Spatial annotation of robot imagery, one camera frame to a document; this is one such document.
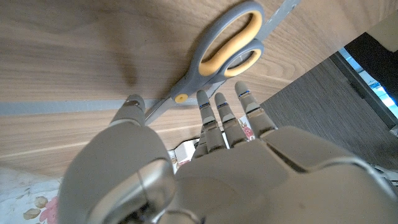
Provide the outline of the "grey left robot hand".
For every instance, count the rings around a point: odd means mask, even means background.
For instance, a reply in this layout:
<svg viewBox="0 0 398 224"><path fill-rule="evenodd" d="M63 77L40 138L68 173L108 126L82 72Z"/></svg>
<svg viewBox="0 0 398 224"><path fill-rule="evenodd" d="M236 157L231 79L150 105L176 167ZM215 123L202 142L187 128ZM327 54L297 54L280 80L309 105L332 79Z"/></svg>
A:
<svg viewBox="0 0 398 224"><path fill-rule="evenodd" d="M219 128L199 91L201 142L177 170L144 124L144 100L129 96L67 169L58 222L397 222L397 189L375 168L304 130L278 128L243 82L235 91L255 138L246 139L222 94Z"/></svg>

